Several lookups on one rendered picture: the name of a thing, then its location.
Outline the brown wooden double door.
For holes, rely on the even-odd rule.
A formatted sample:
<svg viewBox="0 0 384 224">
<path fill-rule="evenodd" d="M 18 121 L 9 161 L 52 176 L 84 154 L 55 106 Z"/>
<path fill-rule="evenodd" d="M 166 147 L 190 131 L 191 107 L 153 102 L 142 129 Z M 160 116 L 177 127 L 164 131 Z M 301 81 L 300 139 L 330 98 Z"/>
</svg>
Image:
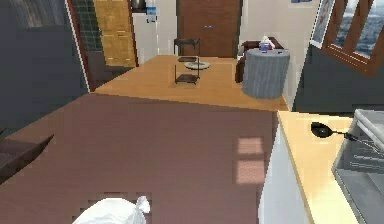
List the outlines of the brown wooden double door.
<svg viewBox="0 0 384 224">
<path fill-rule="evenodd" d="M 177 37 L 200 39 L 203 57 L 234 58 L 243 0 L 176 0 Z"/>
</svg>

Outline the blue and white tissue box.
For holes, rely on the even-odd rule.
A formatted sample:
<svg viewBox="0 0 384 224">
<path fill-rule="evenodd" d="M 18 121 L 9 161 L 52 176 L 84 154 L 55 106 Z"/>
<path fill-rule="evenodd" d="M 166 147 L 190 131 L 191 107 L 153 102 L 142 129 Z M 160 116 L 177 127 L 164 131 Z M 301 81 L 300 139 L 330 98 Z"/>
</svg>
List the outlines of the blue and white tissue box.
<svg viewBox="0 0 384 224">
<path fill-rule="evenodd" d="M 259 43 L 259 50 L 261 52 L 267 52 L 269 50 L 273 50 L 275 48 L 275 44 L 269 39 L 268 36 L 263 36 L 262 40 Z"/>
</svg>

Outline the grey ribbed round side table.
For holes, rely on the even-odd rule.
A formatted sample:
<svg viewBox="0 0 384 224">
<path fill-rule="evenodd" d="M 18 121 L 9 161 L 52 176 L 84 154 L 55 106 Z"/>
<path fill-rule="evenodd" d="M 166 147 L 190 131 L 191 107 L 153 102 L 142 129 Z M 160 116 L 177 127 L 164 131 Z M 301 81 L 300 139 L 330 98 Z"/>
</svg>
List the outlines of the grey ribbed round side table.
<svg viewBox="0 0 384 224">
<path fill-rule="evenodd" d="M 276 99 L 283 93 L 290 53 L 284 49 L 246 52 L 242 91 L 257 99 Z"/>
</svg>

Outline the grey round plate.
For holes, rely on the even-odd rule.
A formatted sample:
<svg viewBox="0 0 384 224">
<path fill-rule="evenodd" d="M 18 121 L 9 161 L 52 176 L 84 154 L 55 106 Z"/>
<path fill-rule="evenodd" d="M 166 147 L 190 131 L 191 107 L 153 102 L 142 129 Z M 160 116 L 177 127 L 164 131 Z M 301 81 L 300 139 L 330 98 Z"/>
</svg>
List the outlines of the grey round plate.
<svg viewBox="0 0 384 224">
<path fill-rule="evenodd" d="M 184 66 L 191 70 L 204 70 L 211 66 L 208 62 L 186 62 Z"/>
</svg>

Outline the white tied garbage bag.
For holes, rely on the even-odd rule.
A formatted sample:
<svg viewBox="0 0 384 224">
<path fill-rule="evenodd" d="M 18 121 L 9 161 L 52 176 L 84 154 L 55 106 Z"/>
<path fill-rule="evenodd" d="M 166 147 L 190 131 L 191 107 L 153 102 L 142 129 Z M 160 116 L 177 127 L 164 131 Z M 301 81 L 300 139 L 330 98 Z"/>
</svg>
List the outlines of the white tied garbage bag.
<svg viewBox="0 0 384 224">
<path fill-rule="evenodd" d="M 145 214 L 150 211 L 146 196 L 140 196 L 136 203 L 105 198 L 84 210 L 72 224 L 146 224 Z"/>
</svg>

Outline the yellow wooden room door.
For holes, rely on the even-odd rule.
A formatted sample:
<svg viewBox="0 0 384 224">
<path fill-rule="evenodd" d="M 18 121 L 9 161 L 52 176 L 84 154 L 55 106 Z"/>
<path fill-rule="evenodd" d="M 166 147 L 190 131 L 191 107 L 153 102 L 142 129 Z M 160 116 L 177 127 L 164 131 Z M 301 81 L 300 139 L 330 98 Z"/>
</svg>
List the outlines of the yellow wooden room door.
<svg viewBox="0 0 384 224">
<path fill-rule="evenodd" d="M 136 67 L 137 52 L 128 0 L 94 0 L 94 7 L 106 64 Z"/>
</svg>

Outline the dark brown sofa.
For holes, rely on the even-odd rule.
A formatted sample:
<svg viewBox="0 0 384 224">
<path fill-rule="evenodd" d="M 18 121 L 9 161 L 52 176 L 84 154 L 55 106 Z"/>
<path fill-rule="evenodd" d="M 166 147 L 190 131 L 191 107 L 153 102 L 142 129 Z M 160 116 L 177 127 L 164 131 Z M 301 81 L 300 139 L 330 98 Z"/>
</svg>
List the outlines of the dark brown sofa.
<svg viewBox="0 0 384 224">
<path fill-rule="evenodd" d="M 267 38 L 269 39 L 268 42 L 272 43 L 271 46 L 272 47 L 274 46 L 274 49 L 284 49 L 284 47 L 274 37 L 267 37 Z M 261 41 L 245 41 L 240 45 L 239 53 L 238 53 L 238 61 L 237 61 L 236 70 L 235 70 L 236 83 L 241 83 L 243 81 L 246 52 L 250 49 L 259 48 L 260 42 Z"/>
</svg>

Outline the grey metal sink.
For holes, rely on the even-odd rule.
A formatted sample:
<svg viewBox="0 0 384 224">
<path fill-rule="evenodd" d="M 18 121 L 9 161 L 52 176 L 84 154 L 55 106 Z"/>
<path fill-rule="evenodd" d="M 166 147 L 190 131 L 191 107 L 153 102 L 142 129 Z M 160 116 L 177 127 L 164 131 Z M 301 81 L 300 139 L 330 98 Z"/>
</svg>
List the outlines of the grey metal sink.
<svg viewBox="0 0 384 224">
<path fill-rule="evenodd" d="M 356 109 L 332 166 L 359 224 L 384 224 L 384 111 Z"/>
</svg>

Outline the brown framed window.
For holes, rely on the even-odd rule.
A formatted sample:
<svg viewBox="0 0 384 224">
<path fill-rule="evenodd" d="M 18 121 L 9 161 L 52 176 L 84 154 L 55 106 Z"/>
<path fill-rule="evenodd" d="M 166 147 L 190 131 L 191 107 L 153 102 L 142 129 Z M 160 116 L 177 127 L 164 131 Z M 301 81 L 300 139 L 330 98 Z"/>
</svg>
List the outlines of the brown framed window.
<svg viewBox="0 0 384 224">
<path fill-rule="evenodd" d="M 357 1 L 356 9 L 352 16 L 350 28 L 342 47 L 335 44 L 337 33 L 341 27 L 343 14 L 347 3 Z M 362 37 L 364 26 L 368 22 L 369 13 L 377 7 L 376 0 L 334 0 L 330 20 L 322 43 L 322 51 L 353 70 L 373 77 L 377 74 L 384 59 L 384 25 L 380 29 L 377 40 L 370 56 L 365 56 L 356 51 L 359 39 Z"/>
</svg>

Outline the blue and white wall picture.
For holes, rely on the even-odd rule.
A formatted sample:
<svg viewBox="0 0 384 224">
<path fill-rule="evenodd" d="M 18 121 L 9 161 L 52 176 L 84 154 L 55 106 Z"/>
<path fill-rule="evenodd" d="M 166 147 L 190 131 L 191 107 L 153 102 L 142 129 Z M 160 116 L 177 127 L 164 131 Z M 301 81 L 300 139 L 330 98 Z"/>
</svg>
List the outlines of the blue and white wall picture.
<svg viewBox="0 0 384 224">
<path fill-rule="evenodd" d="M 154 23 L 157 20 L 157 13 L 155 7 L 147 7 L 146 8 L 146 21 L 148 23 Z"/>
</svg>

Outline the black tiered shelf stand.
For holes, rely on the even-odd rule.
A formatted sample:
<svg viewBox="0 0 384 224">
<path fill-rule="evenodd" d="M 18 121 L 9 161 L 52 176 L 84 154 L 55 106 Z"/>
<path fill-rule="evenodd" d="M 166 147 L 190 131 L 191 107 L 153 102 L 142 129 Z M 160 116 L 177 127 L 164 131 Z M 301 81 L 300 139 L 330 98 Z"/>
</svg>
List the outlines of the black tiered shelf stand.
<svg viewBox="0 0 384 224">
<path fill-rule="evenodd" d="M 179 50 L 182 52 L 182 48 L 186 45 L 192 46 L 195 55 L 194 56 L 180 56 L 177 59 L 178 63 L 186 62 L 200 62 L 200 39 L 186 39 L 186 38 L 176 38 L 174 40 L 173 51 Z M 196 74 L 190 73 L 181 73 L 177 74 L 177 65 L 174 65 L 174 82 L 178 83 L 193 83 L 195 84 L 200 79 L 200 70 L 196 70 Z"/>
</svg>

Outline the white cabinet with wooden worktop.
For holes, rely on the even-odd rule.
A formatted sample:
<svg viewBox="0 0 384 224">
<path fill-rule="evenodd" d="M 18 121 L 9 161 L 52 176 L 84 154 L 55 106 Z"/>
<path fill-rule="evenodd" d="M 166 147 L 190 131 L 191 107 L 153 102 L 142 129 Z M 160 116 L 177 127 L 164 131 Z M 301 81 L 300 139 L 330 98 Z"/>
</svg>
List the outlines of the white cabinet with wooden worktop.
<svg viewBox="0 0 384 224">
<path fill-rule="evenodd" d="M 348 132 L 353 118 L 280 111 L 258 208 L 259 224 L 359 224 L 333 173 L 343 135 L 318 138 L 311 123 Z"/>
</svg>

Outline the white framed wall picture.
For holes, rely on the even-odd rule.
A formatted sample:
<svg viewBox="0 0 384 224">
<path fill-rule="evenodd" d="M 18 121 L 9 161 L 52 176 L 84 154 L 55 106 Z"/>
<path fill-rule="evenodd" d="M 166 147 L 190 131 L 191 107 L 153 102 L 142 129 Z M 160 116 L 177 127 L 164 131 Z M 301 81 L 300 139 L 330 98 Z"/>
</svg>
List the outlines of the white framed wall picture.
<svg viewBox="0 0 384 224">
<path fill-rule="evenodd" d="M 310 39 L 310 44 L 322 48 L 335 0 L 321 0 Z"/>
</svg>

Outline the black ladle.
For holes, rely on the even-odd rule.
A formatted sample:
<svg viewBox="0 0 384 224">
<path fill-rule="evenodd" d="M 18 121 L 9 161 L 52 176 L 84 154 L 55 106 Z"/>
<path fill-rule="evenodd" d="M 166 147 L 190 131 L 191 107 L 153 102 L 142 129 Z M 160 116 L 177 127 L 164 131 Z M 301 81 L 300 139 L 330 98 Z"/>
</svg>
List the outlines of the black ladle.
<svg viewBox="0 0 384 224">
<path fill-rule="evenodd" d="M 320 122 L 312 122 L 311 123 L 311 132 L 313 135 L 315 135 L 318 138 L 328 138 L 332 136 L 333 134 L 340 134 L 343 135 L 345 139 L 351 140 L 351 141 L 357 141 L 357 137 L 348 133 L 348 132 L 339 132 L 332 130 L 329 126 L 320 123 Z"/>
</svg>

